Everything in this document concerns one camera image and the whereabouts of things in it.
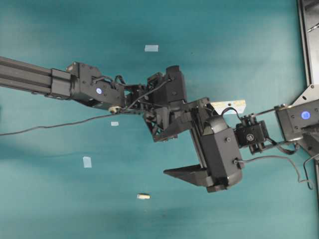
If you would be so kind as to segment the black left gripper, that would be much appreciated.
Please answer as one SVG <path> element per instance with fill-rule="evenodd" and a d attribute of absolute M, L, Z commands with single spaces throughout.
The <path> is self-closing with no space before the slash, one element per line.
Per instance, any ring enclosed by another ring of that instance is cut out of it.
<path fill-rule="evenodd" d="M 175 101 L 164 107 L 150 107 L 143 119 L 155 142 L 177 138 L 177 135 L 190 130 L 193 135 L 205 135 L 206 121 L 214 116 L 214 107 L 208 98 L 184 103 Z"/>

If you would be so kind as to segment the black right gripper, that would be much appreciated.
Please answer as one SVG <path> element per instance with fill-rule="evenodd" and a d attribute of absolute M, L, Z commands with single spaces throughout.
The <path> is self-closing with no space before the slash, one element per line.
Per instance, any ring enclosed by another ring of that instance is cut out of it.
<path fill-rule="evenodd" d="M 242 170 L 234 160 L 241 159 L 234 130 L 222 116 L 194 120 L 195 137 L 202 153 L 200 164 L 166 169 L 164 174 L 196 186 L 208 193 L 227 190 L 242 180 Z"/>

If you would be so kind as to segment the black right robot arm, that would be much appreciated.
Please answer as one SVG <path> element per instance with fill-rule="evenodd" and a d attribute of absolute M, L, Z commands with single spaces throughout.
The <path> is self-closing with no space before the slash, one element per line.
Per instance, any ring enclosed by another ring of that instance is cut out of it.
<path fill-rule="evenodd" d="M 242 179 L 244 160 L 240 149 L 249 148 L 251 154 L 277 148 L 291 155 L 299 147 L 307 149 L 314 160 L 319 156 L 319 86 L 311 84 L 291 105 L 279 105 L 269 112 L 275 114 L 283 140 L 276 142 L 269 136 L 266 124 L 250 114 L 240 118 L 235 128 L 224 119 L 227 111 L 213 113 L 213 108 L 191 107 L 189 123 L 199 164 L 167 169 L 164 174 L 190 184 L 205 187 L 210 192 L 227 190 Z"/>

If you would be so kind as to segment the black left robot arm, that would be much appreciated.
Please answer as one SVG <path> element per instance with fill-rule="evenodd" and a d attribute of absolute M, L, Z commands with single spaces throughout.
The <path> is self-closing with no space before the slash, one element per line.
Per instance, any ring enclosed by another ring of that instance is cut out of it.
<path fill-rule="evenodd" d="M 146 84 L 126 84 L 122 76 L 105 76 L 84 63 L 74 62 L 58 70 L 2 57 L 0 84 L 52 99 L 73 100 L 107 110 L 111 116 L 142 115 L 154 141 L 176 138 L 186 130 L 203 135 L 205 121 L 215 115 L 208 98 L 187 101 L 178 66 L 153 74 Z"/>

